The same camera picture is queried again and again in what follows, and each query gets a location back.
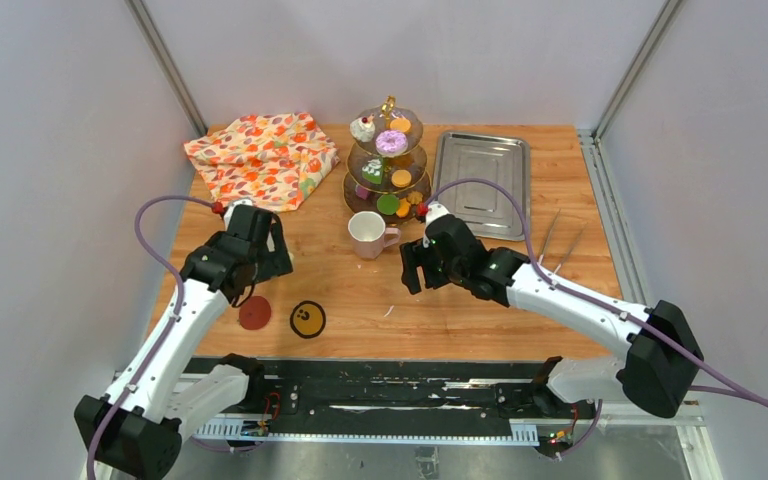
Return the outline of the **three-tier glass cake stand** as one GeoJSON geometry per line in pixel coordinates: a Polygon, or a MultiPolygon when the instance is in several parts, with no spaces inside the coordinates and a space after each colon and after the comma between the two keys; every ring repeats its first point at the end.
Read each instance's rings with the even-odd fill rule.
{"type": "MultiPolygon", "coordinates": [[[[414,111],[400,106],[394,96],[387,97],[387,99],[379,106],[374,106],[362,111],[357,117],[368,114],[373,114],[375,116],[375,124],[377,127],[375,138],[381,132],[389,130],[388,125],[393,118],[406,117],[412,122],[412,128],[407,134],[409,143],[408,149],[403,154],[411,155],[414,160],[413,165],[406,169],[412,174],[412,183],[405,188],[394,187],[391,184],[390,176],[393,170],[400,169],[392,164],[392,159],[394,157],[384,157],[379,155],[375,148],[375,138],[368,143],[358,143],[351,136],[353,144],[347,160],[347,173],[343,179],[343,196],[345,204],[354,213],[372,211],[381,215],[376,208],[376,200],[379,196],[383,194],[394,194],[399,199],[402,199],[406,198],[406,196],[414,190],[423,194],[424,203],[431,194],[428,155],[421,144],[424,136],[424,124],[414,111]],[[381,185],[370,184],[366,182],[361,175],[362,166],[369,159],[376,157],[380,157],[384,161],[384,176],[381,185]],[[354,189],[357,185],[362,185],[371,192],[367,200],[362,200],[355,195],[354,189]]],[[[396,215],[381,216],[387,224],[398,225],[414,218],[417,215],[420,205],[412,205],[411,214],[408,218],[398,218],[396,215]]]]}

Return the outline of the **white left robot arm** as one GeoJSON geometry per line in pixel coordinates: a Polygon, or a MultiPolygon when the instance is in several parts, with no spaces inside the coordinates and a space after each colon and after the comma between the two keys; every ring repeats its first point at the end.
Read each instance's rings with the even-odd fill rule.
{"type": "Polygon", "coordinates": [[[138,479],[161,479],[197,429],[233,405],[256,412],[268,398],[263,364],[236,354],[174,391],[216,320],[243,306],[257,284],[293,270],[276,213],[246,200],[212,209],[224,229],[193,250],[181,268],[169,269],[176,287],[158,324],[105,393],[85,396],[75,408],[88,478],[101,462],[138,479]]]}

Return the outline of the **green square cake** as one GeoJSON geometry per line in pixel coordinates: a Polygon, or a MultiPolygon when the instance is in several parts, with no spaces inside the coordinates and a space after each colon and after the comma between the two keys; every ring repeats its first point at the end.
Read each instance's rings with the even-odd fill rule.
{"type": "Polygon", "coordinates": [[[369,159],[361,168],[362,178],[373,185],[381,185],[384,176],[384,161],[380,157],[369,159]]]}

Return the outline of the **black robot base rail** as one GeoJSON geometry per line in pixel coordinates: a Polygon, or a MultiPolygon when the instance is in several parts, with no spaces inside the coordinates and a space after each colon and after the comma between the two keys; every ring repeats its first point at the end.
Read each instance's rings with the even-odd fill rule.
{"type": "Polygon", "coordinates": [[[488,433],[502,421],[571,426],[596,413],[594,401],[564,403],[546,387],[535,362],[265,359],[268,398],[260,407],[233,405],[217,417],[261,428],[276,423],[314,431],[415,428],[420,433],[488,433]]]}

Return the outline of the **purple frosted donut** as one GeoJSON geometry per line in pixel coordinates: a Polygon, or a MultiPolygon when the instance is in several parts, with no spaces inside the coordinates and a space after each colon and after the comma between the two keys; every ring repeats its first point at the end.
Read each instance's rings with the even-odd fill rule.
{"type": "Polygon", "coordinates": [[[385,130],[375,138],[375,148],[384,157],[398,157],[408,149],[407,135],[399,130],[385,130]]]}

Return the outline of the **long metal tongs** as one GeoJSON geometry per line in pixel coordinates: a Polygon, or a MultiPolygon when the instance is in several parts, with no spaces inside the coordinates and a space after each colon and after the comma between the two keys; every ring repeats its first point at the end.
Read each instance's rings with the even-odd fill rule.
{"type": "Polygon", "coordinates": [[[579,220],[571,233],[571,223],[562,208],[555,211],[538,249],[538,264],[549,276],[557,276],[582,242],[589,224],[579,220]]]}

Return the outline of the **orange round biscuit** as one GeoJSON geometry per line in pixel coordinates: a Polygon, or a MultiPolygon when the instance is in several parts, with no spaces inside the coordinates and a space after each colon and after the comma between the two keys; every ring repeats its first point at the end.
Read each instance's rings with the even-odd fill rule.
{"type": "Polygon", "coordinates": [[[393,170],[390,181],[394,187],[405,188],[412,183],[412,174],[406,169],[393,170]]]}
{"type": "Polygon", "coordinates": [[[407,135],[412,128],[412,122],[406,117],[396,117],[390,120],[388,128],[407,135]]]}

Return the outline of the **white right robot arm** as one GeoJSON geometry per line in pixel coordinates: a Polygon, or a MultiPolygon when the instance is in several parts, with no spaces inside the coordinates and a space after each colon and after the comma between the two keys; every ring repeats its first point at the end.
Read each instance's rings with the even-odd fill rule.
{"type": "Polygon", "coordinates": [[[674,417],[703,355],[676,305],[614,299],[548,273],[527,255],[486,248],[452,214],[430,215],[424,235],[399,247],[402,284],[411,294],[446,285],[484,301],[537,313],[589,337],[610,356],[551,361],[531,390],[534,408],[559,415],[585,399],[625,398],[648,414],[674,417]]]}

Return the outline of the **brown bread roll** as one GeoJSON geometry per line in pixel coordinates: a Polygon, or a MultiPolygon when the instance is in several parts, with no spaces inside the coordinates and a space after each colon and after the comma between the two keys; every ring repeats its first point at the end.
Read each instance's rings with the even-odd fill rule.
{"type": "Polygon", "coordinates": [[[405,154],[392,159],[392,164],[400,169],[410,168],[414,163],[411,155],[405,154]]]}

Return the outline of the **magenta square cake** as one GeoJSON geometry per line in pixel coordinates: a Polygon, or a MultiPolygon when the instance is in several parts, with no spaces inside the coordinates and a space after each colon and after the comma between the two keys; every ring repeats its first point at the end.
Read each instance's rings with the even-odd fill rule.
{"type": "Polygon", "coordinates": [[[362,200],[367,200],[371,194],[371,192],[362,185],[357,185],[354,192],[355,195],[362,200]]]}

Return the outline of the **small orange flower cookie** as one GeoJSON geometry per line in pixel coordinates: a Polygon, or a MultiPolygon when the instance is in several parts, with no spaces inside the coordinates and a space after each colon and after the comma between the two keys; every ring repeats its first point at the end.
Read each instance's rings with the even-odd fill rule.
{"type": "Polygon", "coordinates": [[[420,205],[423,203],[423,194],[417,190],[411,191],[407,196],[406,200],[411,205],[420,205]]]}

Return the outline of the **white cream cupcake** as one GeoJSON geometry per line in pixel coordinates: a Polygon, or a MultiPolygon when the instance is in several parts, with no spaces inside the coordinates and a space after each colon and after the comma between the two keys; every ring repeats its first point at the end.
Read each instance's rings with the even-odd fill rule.
{"type": "Polygon", "coordinates": [[[375,116],[373,114],[368,114],[355,118],[349,124],[349,132],[358,143],[368,143],[372,141],[377,133],[375,116]]]}

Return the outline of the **pink mug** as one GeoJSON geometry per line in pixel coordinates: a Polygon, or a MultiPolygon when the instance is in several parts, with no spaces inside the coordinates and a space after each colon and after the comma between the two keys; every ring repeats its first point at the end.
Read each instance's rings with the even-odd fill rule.
{"type": "Polygon", "coordinates": [[[372,211],[355,213],[348,221],[347,229],[354,253],[363,260],[376,259],[401,239],[400,229],[388,227],[383,217],[372,211]]]}

